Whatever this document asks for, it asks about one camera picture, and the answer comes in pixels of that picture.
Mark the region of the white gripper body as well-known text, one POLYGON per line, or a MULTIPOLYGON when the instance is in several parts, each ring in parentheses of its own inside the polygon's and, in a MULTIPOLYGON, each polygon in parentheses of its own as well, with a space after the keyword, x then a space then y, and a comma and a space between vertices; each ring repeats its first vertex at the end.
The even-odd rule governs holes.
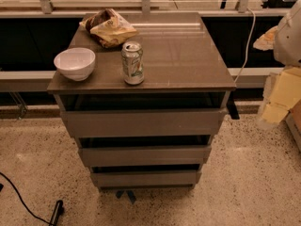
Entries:
POLYGON ((280 73, 270 73, 263 91, 263 108, 270 106, 290 110, 301 100, 301 68, 285 67, 280 73))

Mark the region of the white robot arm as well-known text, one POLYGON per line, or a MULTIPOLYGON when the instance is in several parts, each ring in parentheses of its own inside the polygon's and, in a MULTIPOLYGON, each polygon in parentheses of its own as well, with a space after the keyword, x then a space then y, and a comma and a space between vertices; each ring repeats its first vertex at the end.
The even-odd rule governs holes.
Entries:
POLYGON ((257 124, 261 129, 279 125, 301 100, 301 0, 297 0, 277 26, 253 43, 258 50, 272 50, 274 59, 284 65, 265 82, 257 124))

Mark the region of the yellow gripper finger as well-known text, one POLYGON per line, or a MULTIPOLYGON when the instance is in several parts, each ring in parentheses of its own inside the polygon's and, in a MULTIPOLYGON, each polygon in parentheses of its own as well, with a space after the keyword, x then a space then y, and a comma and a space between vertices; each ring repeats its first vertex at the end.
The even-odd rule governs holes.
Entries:
POLYGON ((257 125, 262 130, 276 128, 288 115, 288 111, 278 106, 261 104, 258 111, 257 125))
POLYGON ((262 34, 253 43, 253 47, 258 50, 267 51, 274 49, 275 35, 277 32, 277 26, 270 28, 264 34, 262 34))

